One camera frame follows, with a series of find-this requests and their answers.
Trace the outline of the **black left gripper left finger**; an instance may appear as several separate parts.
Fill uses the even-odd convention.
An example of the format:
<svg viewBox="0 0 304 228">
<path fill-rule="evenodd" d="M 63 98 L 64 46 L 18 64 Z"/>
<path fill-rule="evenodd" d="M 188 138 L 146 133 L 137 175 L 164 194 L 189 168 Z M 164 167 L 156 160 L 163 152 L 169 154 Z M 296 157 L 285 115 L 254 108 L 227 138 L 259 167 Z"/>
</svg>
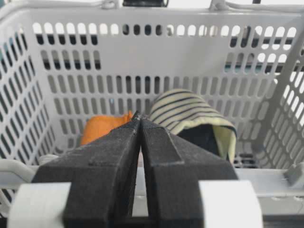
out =
<svg viewBox="0 0 304 228">
<path fill-rule="evenodd" d="M 109 228 L 132 215 L 140 124 L 131 120 L 39 167 L 34 183 L 71 183 L 66 228 Z"/>
</svg>

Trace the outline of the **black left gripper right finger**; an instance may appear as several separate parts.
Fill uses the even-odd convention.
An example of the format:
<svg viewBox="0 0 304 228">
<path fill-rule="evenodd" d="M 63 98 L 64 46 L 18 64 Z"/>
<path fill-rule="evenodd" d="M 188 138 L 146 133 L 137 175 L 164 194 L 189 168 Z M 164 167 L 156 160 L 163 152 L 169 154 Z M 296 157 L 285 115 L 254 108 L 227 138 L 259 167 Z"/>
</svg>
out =
<svg viewBox="0 0 304 228">
<path fill-rule="evenodd" d="M 201 228 L 200 180 L 237 180 L 226 161 L 147 119 L 141 147 L 149 217 L 159 228 Z"/>
</svg>

